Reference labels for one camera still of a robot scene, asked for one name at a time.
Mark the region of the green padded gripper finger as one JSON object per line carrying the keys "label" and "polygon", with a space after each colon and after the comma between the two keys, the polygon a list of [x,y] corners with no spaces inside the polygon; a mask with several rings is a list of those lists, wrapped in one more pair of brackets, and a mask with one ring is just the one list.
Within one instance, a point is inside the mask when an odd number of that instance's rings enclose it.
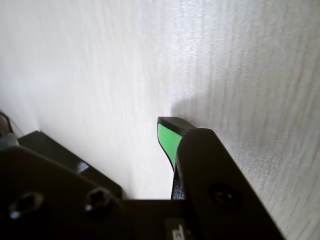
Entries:
{"label": "green padded gripper finger", "polygon": [[281,240],[262,202],[215,132],[180,117],[157,119],[158,142],[205,240]]}

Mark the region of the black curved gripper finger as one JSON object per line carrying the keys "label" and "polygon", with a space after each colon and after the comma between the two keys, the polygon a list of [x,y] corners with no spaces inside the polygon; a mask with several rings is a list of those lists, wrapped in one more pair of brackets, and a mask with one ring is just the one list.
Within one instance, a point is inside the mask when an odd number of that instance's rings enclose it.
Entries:
{"label": "black curved gripper finger", "polygon": [[0,139],[0,237],[3,240],[130,240],[113,194],[78,173]]}

